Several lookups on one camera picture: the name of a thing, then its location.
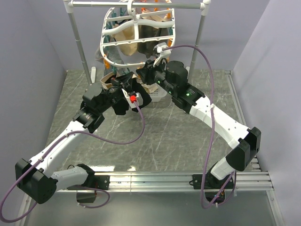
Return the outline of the black underwear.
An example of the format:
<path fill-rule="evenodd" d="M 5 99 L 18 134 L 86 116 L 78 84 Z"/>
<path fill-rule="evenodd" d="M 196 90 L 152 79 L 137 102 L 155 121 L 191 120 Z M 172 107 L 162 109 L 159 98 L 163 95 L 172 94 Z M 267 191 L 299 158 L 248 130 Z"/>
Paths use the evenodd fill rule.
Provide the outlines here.
<path fill-rule="evenodd" d="M 134 72 L 124 75 L 111 72 L 102 77 L 100 82 L 110 96 L 109 100 L 116 115 L 125 115 L 130 109 L 137 112 L 137 106 L 144 108 L 152 101 Z"/>

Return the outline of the white clip hanger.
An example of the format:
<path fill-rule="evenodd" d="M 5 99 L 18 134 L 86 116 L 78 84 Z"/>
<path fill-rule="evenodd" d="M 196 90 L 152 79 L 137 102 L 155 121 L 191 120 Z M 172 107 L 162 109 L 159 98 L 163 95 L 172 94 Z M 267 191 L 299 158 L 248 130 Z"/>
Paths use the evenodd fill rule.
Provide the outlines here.
<path fill-rule="evenodd" d="M 136 53 L 146 58 L 157 55 L 157 45 L 171 47 L 175 43 L 175 11 L 173 8 L 110 8 L 104 18 L 102 36 L 96 52 L 105 69 L 117 70 L 140 67 L 145 61 L 126 63 L 122 55 Z"/>

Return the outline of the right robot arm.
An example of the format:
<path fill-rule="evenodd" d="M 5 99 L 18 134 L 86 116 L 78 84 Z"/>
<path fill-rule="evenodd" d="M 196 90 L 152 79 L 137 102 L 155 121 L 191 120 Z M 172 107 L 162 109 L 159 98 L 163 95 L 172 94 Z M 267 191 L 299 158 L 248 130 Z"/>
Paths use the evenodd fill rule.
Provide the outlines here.
<path fill-rule="evenodd" d="M 246 169 L 260 149 L 258 128 L 240 124 L 212 104 L 202 91 L 188 83 L 188 71 L 179 61 L 154 65 L 149 60 L 136 73 L 144 84 L 163 88 L 178 108 L 213 128 L 231 147 L 232 150 L 206 173 L 206 188 L 220 188 L 232 172 Z"/>

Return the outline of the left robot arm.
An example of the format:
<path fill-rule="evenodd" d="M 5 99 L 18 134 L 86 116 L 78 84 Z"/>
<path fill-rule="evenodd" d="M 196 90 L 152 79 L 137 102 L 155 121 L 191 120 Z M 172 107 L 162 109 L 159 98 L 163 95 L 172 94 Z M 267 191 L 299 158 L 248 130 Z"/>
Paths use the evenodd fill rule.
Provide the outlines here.
<path fill-rule="evenodd" d="M 16 185 L 36 203 L 47 202 L 55 192 L 69 187 L 107 190 L 95 171 L 85 164 L 56 171 L 68 155 L 104 121 L 103 113 L 112 108 L 116 115 L 125 115 L 129 108 L 136 109 L 142 88 L 130 72 L 116 76 L 109 74 L 101 82 L 91 84 L 85 91 L 79 110 L 49 146 L 28 161 L 21 159 L 15 165 Z"/>

